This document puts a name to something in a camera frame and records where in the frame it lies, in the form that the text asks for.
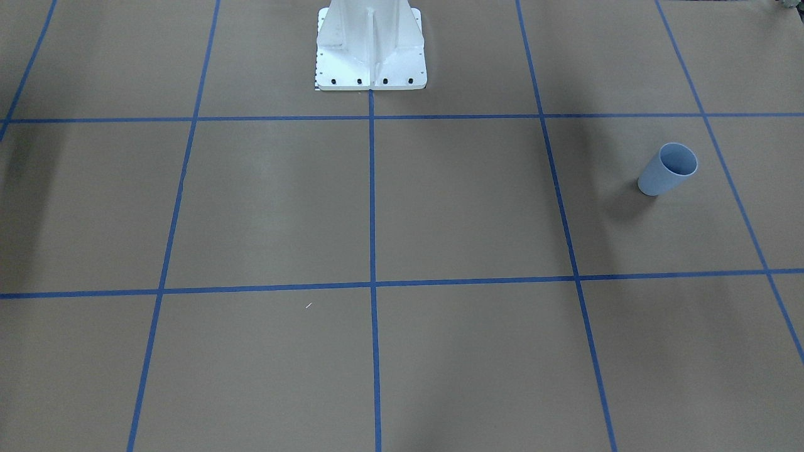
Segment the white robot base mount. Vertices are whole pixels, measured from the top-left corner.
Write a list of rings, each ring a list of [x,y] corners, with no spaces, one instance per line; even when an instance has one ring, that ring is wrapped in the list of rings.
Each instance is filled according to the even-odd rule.
[[[319,9],[314,87],[322,91],[427,86],[422,14],[408,1],[332,1]]]

